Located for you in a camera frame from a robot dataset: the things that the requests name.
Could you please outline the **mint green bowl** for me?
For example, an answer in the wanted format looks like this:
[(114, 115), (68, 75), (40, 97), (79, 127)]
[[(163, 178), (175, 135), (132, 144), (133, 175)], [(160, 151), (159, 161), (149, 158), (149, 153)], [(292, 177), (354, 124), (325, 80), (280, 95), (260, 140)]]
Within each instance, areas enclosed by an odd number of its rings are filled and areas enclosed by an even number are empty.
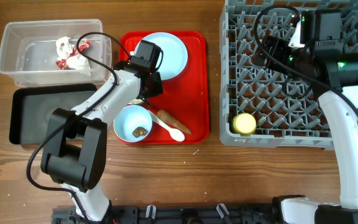
[(142, 99), (134, 99), (129, 102), (129, 105), (141, 105), (142, 103), (144, 103)]

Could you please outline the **brown carrot piece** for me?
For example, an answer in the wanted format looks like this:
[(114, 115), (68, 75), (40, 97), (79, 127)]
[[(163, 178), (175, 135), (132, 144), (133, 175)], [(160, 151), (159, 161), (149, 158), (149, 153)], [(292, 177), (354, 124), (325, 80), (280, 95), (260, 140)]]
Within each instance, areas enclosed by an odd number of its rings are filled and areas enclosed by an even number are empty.
[(184, 124), (179, 122), (176, 118), (174, 118), (172, 115), (167, 113), (165, 110), (158, 110), (157, 117), (161, 119), (163, 122), (184, 132), (185, 134), (191, 134), (191, 131)]

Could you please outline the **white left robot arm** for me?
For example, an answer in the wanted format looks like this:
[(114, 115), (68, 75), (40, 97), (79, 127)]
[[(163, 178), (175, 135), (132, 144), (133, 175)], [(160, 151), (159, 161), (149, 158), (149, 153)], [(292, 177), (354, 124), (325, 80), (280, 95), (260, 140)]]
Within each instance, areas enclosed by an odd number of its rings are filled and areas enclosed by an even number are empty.
[(57, 108), (50, 116), (40, 168), (75, 202), (74, 223), (114, 223), (111, 201), (100, 179), (106, 165), (107, 131), (134, 99), (163, 92), (157, 71), (162, 49), (143, 40), (135, 54), (112, 68), (110, 79), (72, 110)]

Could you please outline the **brown food scrap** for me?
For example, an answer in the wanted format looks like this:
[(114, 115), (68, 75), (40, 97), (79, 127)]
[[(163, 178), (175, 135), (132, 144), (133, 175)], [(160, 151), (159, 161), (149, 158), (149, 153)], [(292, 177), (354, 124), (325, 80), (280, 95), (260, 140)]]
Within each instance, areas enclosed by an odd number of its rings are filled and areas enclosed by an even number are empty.
[(146, 136), (148, 135), (149, 131), (145, 128), (143, 128), (142, 126), (139, 126), (137, 128), (135, 128), (135, 130), (133, 130), (132, 135), (135, 138), (139, 138), (141, 136)]

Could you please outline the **light blue bowl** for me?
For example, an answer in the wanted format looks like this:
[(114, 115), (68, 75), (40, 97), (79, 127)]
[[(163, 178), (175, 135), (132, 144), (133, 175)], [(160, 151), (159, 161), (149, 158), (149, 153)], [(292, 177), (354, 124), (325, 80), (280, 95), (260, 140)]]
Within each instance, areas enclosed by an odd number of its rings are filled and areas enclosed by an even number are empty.
[[(123, 108), (116, 116), (113, 122), (116, 136), (129, 143), (140, 142), (144, 140), (152, 130), (152, 118), (147, 110), (141, 106), (130, 105)], [(149, 131), (148, 135), (135, 138), (132, 135), (135, 128), (142, 126)]]

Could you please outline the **yellow plastic cup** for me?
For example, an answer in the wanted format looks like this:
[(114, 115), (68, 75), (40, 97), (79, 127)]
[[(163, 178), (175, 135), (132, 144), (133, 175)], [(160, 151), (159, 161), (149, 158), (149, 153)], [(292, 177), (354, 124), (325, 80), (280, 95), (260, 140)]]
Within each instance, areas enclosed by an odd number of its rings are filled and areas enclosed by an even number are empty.
[(249, 113), (241, 113), (232, 120), (232, 128), (235, 133), (250, 135), (253, 134), (257, 128), (255, 118)]

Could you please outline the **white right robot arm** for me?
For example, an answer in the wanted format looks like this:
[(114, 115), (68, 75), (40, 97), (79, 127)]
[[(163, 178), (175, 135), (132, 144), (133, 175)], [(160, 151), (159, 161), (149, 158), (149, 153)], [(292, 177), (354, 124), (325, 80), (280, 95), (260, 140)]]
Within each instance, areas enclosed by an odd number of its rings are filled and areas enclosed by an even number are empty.
[(266, 67), (310, 84), (333, 138), (340, 175), (339, 204), (304, 196), (274, 198), (280, 223), (358, 223), (358, 52), (346, 53), (341, 13), (335, 9), (295, 11), (302, 51), (267, 37), (257, 46)]

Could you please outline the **white plastic spoon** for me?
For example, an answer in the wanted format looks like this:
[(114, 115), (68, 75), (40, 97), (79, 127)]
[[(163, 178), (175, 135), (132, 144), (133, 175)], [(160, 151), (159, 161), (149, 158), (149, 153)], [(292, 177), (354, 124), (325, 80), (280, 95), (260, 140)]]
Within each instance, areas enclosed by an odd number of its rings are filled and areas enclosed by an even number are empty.
[(171, 128), (155, 114), (153, 114), (153, 112), (151, 112), (150, 110), (148, 110), (147, 112), (150, 114), (152, 121), (160, 125), (163, 129), (167, 130), (173, 140), (177, 142), (183, 142), (185, 140), (185, 135), (179, 129)]

